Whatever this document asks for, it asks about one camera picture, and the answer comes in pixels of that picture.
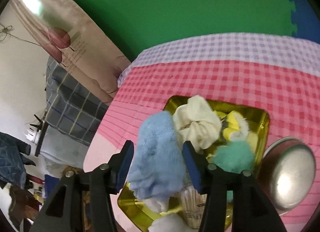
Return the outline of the yellow white soft toy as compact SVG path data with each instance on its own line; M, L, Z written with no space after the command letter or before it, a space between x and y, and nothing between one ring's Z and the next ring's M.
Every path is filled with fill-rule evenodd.
M252 152L256 151L258 136L249 128L249 123L241 113L236 110L226 114L217 111L222 127L220 140L226 142L246 141Z

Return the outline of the light blue fluffy towel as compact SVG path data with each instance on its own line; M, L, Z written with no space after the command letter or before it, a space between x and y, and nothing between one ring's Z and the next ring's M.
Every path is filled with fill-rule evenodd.
M136 199L160 201L167 201L189 182L169 112L151 115L140 125L127 182Z

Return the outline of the steel bowl upside down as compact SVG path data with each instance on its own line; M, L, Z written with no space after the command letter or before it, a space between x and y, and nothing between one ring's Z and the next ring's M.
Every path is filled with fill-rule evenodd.
M275 141L264 153L258 181L280 216L299 205L316 177L316 159L295 137Z

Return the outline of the teal fluffy pompom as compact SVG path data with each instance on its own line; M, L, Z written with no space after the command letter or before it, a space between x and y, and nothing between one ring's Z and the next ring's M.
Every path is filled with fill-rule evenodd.
M214 155L208 159L227 172L241 173L243 170L253 171L255 154L246 141L228 142L218 146Z

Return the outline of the toothpick container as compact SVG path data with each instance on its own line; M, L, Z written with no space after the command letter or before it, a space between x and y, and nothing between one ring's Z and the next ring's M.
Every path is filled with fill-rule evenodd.
M179 197L185 222L192 229L199 229L207 195L199 194L192 185L189 185L180 192Z

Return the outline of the red gold rectangular tin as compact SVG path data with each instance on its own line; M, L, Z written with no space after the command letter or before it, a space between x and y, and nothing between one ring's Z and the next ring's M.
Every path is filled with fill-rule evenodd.
M266 146L267 135L270 125L270 117L265 110L236 105L222 101L209 101L212 109L219 114L230 113L234 110L241 113L249 121L249 127L258 136L255 143L255 156L252 177L257 177L263 152ZM205 196L202 215L199 216L200 231L212 231L212 225L217 231L231 231L233 221L233 204L227 202L228 189L237 189L242 183L242 175L234 172L223 171L206 159L207 155L196 153L191 142L185 142L182 155L187 163L187 169L191 175L192 189L200 196ZM165 213L156 214L144 203L140 203L125 185L118 197L118 206L129 220L140 230L147 231L151 223L163 216Z

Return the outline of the white rolled sock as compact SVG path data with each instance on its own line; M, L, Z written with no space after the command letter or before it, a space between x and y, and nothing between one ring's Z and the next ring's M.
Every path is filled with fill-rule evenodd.
M176 213L167 214L153 221L149 232L188 232L193 231Z

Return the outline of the folded pastel dotted towel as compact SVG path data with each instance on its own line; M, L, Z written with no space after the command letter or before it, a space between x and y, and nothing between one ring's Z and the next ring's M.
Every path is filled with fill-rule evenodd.
M169 195L156 195L143 199L143 203L153 212L160 214L169 210Z

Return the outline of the cream white scrunchie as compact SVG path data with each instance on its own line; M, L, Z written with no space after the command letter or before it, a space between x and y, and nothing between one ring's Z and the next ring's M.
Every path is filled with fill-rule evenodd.
M190 141L196 152L208 149L215 143L222 129L222 122L204 97L195 95L179 106L172 116L178 145Z

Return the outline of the grey plaid cloth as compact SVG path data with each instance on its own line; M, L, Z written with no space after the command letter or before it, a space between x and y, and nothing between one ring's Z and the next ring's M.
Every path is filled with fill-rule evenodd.
M46 68L46 121L72 139L89 146L108 105L80 84L52 57Z

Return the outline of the pink checked tablecloth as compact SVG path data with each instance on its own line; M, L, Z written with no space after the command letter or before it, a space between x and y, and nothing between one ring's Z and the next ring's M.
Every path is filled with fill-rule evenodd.
M227 33L144 50L118 79L118 92L84 160L108 162L141 123L174 95L200 95L268 112L268 144L295 137L319 156L319 44L301 38Z

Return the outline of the beige flower print curtain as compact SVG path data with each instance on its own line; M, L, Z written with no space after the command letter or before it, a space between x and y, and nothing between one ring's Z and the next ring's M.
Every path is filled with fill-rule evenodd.
M129 59L73 0L11 0L33 39L80 84L109 105Z

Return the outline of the blue foam wall mat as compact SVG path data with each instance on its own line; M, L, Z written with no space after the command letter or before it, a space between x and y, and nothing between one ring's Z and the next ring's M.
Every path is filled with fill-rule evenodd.
M289 0L295 7L291 10L291 22L297 27L292 36L319 44L319 11L312 0Z

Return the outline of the green foam wall mat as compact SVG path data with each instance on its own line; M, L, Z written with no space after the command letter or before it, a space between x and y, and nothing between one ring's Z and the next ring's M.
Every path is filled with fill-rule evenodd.
M74 0L133 60L146 48L224 32L292 36L290 0Z

